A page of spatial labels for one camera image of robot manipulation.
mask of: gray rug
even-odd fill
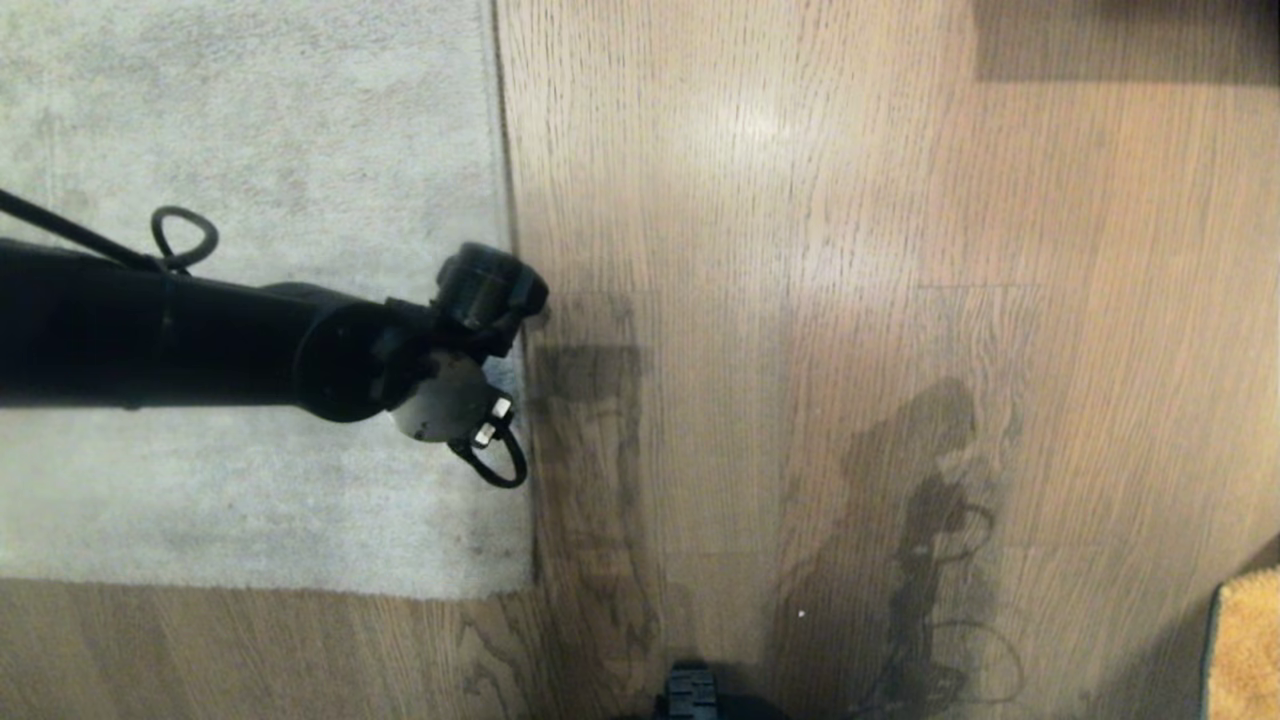
[[[10,0],[0,187],[146,252],[151,210],[188,206],[223,236],[201,277],[426,301],[461,241],[509,246],[497,94],[484,0]],[[527,491],[388,416],[19,410],[0,438],[0,575],[420,598],[530,580]]]

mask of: light gray carpet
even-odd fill
[[[9,0],[0,187],[146,252],[151,210],[189,206],[223,234],[197,275],[426,301],[461,241],[509,246],[493,55],[485,0]],[[422,598],[530,580],[527,491],[388,416],[20,410],[0,438],[0,575]]]

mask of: black object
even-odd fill
[[[677,662],[666,694],[654,700],[653,720],[791,720],[755,696],[719,694],[716,675],[703,662]]]
[[[466,243],[430,305],[376,304],[305,283],[192,278],[187,268],[212,252],[218,231],[180,208],[152,215],[161,258],[4,191],[0,211],[99,254],[0,238],[0,407],[296,405],[338,423],[390,410],[416,439],[456,441],[451,448],[494,484],[515,487],[527,474],[511,398],[479,368],[507,355],[548,290],[506,252]],[[163,229],[172,217],[205,240],[174,254]],[[442,373],[442,359],[462,370]],[[515,479],[475,456],[490,439],[511,451]]]

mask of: wooden floor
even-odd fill
[[[1196,717],[1280,560],[1274,0],[499,3],[541,580],[0,584],[3,717]]]

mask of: wood grain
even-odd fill
[[[797,717],[1194,717],[1280,560],[1274,3],[1070,5],[499,3],[538,587],[3,582],[0,716],[644,716],[698,656]]]

